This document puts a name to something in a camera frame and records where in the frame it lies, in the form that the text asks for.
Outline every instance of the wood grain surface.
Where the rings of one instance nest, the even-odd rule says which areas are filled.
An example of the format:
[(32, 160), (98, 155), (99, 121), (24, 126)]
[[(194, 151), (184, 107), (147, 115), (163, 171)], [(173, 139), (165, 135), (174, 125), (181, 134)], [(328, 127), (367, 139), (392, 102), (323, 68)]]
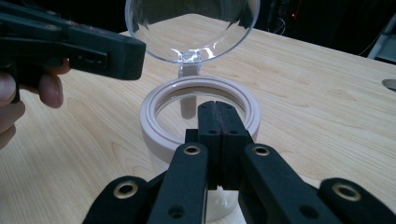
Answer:
[[(396, 66), (254, 30), (202, 74), (245, 86), (261, 106), (257, 142), (308, 183), (343, 177), (396, 212)], [(147, 56), (143, 76), (62, 76), (64, 105), (21, 94), (25, 115), (0, 151), (0, 223), (80, 223), (113, 179), (153, 177), (139, 107), (177, 66)], [(238, 208), (216, 223), (243, 223)]]

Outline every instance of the clear glass dome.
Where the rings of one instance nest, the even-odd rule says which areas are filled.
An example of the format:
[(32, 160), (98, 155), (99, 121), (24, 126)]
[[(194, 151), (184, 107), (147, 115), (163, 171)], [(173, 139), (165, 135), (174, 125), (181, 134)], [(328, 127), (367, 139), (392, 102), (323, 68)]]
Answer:
[(152, 56), (170, 63), (199, 63), (237, 46), (250, 32), (260, 0), (127, 0), (131, 36)]

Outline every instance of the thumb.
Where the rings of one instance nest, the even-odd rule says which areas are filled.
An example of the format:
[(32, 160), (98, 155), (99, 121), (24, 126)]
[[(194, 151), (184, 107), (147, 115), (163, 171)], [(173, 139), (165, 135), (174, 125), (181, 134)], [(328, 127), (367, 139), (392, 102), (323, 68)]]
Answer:
[(8, 105), (15, 96), (15, 81), (7, 73), (0, 72), (0, 106)]

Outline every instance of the finger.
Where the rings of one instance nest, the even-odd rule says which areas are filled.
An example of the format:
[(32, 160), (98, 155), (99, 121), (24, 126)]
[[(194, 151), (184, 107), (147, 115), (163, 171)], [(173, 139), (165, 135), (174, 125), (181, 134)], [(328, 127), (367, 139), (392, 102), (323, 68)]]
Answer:
[(64, 65), (61, 67), (45, 67), (44, 71), (51, 75), (62, 75), (70, 71), (70, 64), (67, 59), (64, 59)]
[(41, 102), (52, 108), (59, 108), (64, 102), (62, 82), (58, 76), (44, 74), (38, 83), (38, 94)]
[(11, 127), (5, 130), (3, 133), (0, 133), (0, 149), (8, 144), (11, 138), (15, 135), (16, 131), (15, 125), (12, 124)]
[(16, 104), (6, 105), (0, 108), (0, 133), (5, 132), (17, 119), (25, 112), (25, 105), (22, 101)]
[(15, 97), (15, 88), (14, 78), (7, 73), (0, 72), (0, 107), (11, 103)]

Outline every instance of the white plastic ring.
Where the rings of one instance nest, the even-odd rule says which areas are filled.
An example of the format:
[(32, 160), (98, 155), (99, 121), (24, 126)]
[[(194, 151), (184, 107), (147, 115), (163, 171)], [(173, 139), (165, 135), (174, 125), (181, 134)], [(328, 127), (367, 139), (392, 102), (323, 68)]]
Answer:
[(205, 88), (225, 98), (232, 98), (230, 100), (240, 105), (245, 111), (243, 123), (253, 140), (256, 139), (260, 127), (261, 112), (259, 104), (248, 90), (239, 84), (218, 77), (181, 77), (155, 88), (148, 94), (140, 107), (143, 138), (148, 149), (156, 157), (169, 164), (176, 148), (184, 143), (184, 139), (166, 132), (158, 123), (156, 115), (157, 110), (162, 108), (164, 101), (173, 93), (188, 88)]

